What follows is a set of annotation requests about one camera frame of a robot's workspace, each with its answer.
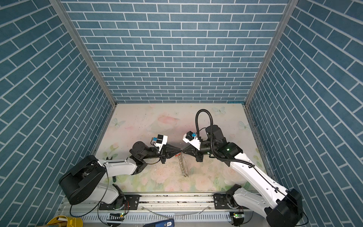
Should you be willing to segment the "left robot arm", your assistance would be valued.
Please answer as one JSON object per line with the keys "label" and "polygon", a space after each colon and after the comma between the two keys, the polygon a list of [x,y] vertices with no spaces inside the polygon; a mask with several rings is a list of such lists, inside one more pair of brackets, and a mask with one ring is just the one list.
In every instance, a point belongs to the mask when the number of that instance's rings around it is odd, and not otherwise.
{"label": "left robot arm", "polygon": [[125,160],[103,160],[94,155],[83,158],[59,179],[59,185],[71,205],[97,201],[119,210],[126,203],[126,197],[118,185],[110,182],[112,177],[139,174],[149,165],[148,159],[165,162],[181,151],[160,140],[150,147],[138,141]]}

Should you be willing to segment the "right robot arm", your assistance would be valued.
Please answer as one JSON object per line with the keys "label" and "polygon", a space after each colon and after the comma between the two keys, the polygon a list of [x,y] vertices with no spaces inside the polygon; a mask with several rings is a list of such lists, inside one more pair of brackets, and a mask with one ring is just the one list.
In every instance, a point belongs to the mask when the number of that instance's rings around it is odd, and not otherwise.
{"label": "right robot arm", "polygon": [[188,147],[184,154],[202,162],[208,155],[232,168],[244,177],[257,193],[249,193],[235,184],[226,192],[231,208],[246,207],[263,216],[271,227],[299,227],[303,217],[302,196],[296,189],[288,190],[256,166],[243,150],[233,142],[227,142],[221,129],[213,123],[211,113],[200,109],[195,116],[196,132],[187,132],[183,141]]}

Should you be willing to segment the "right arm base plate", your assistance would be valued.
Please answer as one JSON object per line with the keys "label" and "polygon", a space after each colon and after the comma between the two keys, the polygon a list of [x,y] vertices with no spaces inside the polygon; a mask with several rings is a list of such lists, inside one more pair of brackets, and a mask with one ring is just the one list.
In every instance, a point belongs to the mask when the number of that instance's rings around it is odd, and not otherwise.
{"label": "right arm base plate", "polygon": [[243,209],[243,206],[240,206],[236,203],[232,195],[230,194],[213,194],[213,202],[215,210],[239,210]]}

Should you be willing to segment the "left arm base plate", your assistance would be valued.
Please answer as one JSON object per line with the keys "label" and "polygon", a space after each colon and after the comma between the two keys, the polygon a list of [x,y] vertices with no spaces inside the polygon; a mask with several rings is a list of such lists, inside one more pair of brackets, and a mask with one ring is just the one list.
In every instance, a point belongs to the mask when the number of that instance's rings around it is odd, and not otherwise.
{"label": "left arm base plate", "polygon": [[99,210],[101,211],[135,211],[137,210],[140,202],[140,195],[127,194],[123,197],[119,196],[111,204],[101,202]]}

